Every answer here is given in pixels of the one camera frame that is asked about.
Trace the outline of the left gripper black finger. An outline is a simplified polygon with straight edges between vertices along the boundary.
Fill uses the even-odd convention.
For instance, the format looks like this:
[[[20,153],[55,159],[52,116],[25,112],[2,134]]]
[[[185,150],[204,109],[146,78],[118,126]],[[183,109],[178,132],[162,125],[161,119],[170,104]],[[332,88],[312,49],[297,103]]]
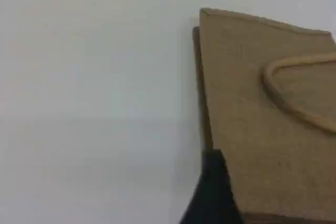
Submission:
[[[243,223],[225,158],[220,150],[202,153],[202,171],[180,223]]]

